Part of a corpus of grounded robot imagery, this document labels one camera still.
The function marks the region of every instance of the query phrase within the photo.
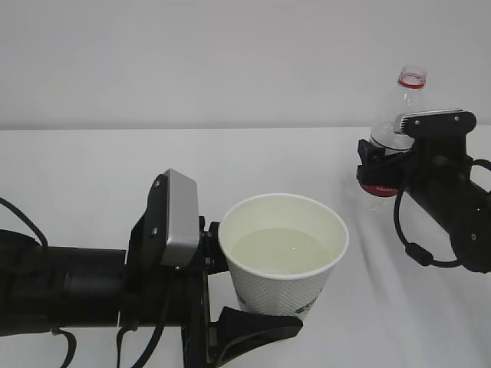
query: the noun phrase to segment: plastic bottle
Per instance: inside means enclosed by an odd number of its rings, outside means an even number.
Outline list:
[[[397,86],[381,110],[378,122],[371,129],[370,142],[385,148],[385,155],[404,152],[412,147],[414,140],[410,136],[394,132],[394,121],[400,113],[426,110],[423,94],[426,81],[427,72],[423,68],[403,67]],[[394,204],[396,189],[383,186],[364,186],[364,189],[374,196],[370,201],[370,210],[379,212]]]

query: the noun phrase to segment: white paper cup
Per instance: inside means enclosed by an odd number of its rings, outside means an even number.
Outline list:
[[[234,246],[244,236],[270,228],[304,232],[325,246],[330,257],[298,274],[265,273],[238,262]],[[332,268],[348,248],[348,229],[326,205],[292,194],[265,194],[246,199],[230,209],[219,227],[219,242],[229,264],[243,311],[304,318],[320,294]]]

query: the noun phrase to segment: robotic arm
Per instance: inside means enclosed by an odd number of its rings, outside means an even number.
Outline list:
[[[385,148],[358,142],[358,182],[362,187],[397,190],[397,235],[406,253],[420,265],[491,271],[491,198],[470,179],[472,166],[491,170],[491,163],[466,154],[466,135],[475,126],[476,117],[462,110],[403,114],[394,122],[394,132],[414,138],[407,152],[386,156]],[[428,250],[406,239],[399,219],[404,192],[449,234],[455,260],[435,260]]]
[[[218,222],[205,230],[196,183],[168,170],[150,189],[147,209],[131,231],[128,252],[48,247],[42,232],[4,199],[38,237],[0,230],[0,336],[62,334],[73,359],[77,342],[63,327],[155,326],[133,368],[143,367],[165,326],[181,326],[184,368],[214,368],[267,343],[294,337],[296,317],[250,314],[224,307],[209,317],[208,276],[228,271]]]

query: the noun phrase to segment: cable connector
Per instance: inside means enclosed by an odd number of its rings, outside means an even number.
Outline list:
[[[433,255],[416,243],[407,245],[406,254],[422,266],[429,266],[433,263]]]

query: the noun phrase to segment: cup rim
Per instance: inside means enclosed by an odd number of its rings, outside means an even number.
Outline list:
[[[222,237],[222,226],[221,226],[221,224],[226,220],[226,218],[233,211],[235,211],[238,207],[240,207],[244,203],[251,202],[252,200],[263,198],[263,197],[294,197],[294,198],[303,199],[303,200],[312,202],[312,203],[314,203],[314,204],[316,204],[318,206],[321,206],[323,209],[328,210],[341,223],[341,226],[343,227],[344,232],[346,234],[346,241],[343,244],[343,249],[342,249],[341,253],[335,259],[333,259],[332,261],[330,261],[326,265],[324,265],[324,266],[322,266],[320,268],[316,268],[315,270],[311,270],[311,271],[307,271],[307,272],[302,272],[300,274],[267,274],[265,272],[261,272],[261,271],[255,270],[254,268],[250,268],[250,267],[248,267],[248,266],[246,266],[246,265],[244,265],[242,263],[237,262],[231,256],[231,254],[228,252],[228,250],[227,249],[224,249],[224,247],[222,246],[222,242],[220,241],[220,239]],[[312,276],[315,276],[317,274],[321,274],[322,272],[327,271],[327,270],[333,268],[339,262],[339,260],[341,260],[343,258],[344,254],[348,250],[348,244],[349,244],[349,240],[350,240],[349,238],[350,238],[350,233],[348,231],[348,227],[344,223],[344,221],[341,218],[341,216],[338,215],[333,209],[331,209],[330,207],[327,207],[324,203],[321,203],[319,201],[316,201],[316,200],[314,200],[312,198],[305,197],[303,195],[298,195],[298,194],[291,194],[291,193],[266,193],[266,194],[254,195],[253,197],[249,197],[249,198],[243,199],[242,201],[240,201],[237,204],[235,204],[229,211],[227,211],[227,213],[223,216],[222,221],[221,221],[220,226],[219,226],[219,229],[218,229],[219,245],[220,245],[220,248],[222,249],[222,252],[225,255],[227,261],[231,261],[238,268],[241,268],[243,271],[246,271],[246,272],[248,272],[250,274],[254,274],[255,276],[259,276],[261,278],[267,278],[267,279],[270,279],[270,280],[280,280],[280,281],[301,280],[301,279],[304,279],[304,278],[310,278]]]

